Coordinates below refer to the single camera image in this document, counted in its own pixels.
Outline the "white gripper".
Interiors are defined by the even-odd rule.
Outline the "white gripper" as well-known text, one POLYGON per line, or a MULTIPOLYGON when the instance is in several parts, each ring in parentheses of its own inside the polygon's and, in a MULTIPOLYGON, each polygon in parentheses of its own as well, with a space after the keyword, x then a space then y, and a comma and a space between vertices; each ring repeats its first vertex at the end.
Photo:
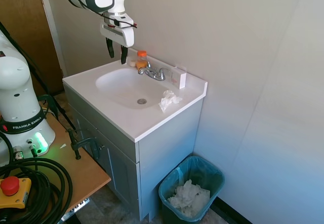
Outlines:
POLYGON ((133 19, 127 13, 104 12, 100 32, 106 37, 106 45, 110 58, 114 58, 113 42, 121 46, 121 64, 125 64, 128 48, 134 45, 133 19))

